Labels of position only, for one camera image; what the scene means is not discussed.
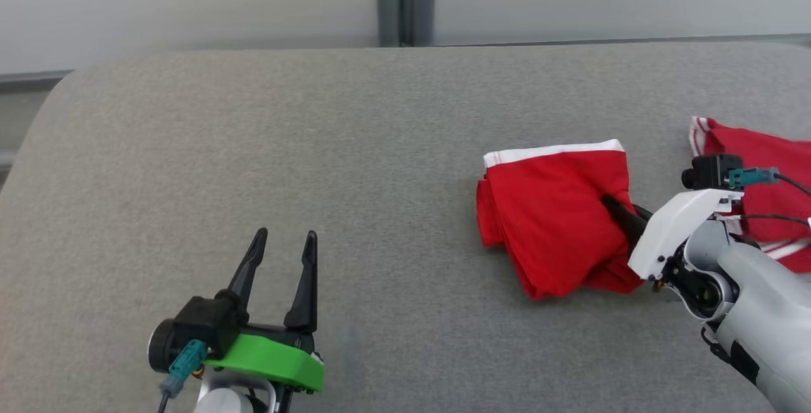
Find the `teal connector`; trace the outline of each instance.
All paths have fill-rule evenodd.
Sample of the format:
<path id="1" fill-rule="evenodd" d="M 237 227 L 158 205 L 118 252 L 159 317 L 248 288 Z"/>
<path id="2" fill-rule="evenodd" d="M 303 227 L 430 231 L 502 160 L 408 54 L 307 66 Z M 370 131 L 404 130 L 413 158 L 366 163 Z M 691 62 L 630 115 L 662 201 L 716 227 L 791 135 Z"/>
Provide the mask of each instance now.
<path id="1" fill-rule="evenodd" d="M 160 393 L 169 395 L 169 398 L 176 398 L 186 383 L 192 372 L 200 368 L 206 357 L 208 349 L 206 344 L 200 340 L 191 340 L 183 351 L 174 359 L 174 363 L 169 367 L 169 375 L 163 383 L 160 383 Z"/>
<path id="2" fill-rule="evenodd" d="M 777 168 L 736 168 L 729 171 L 729 187 L 738 188 L 756 183 L 777 183 Z"/>

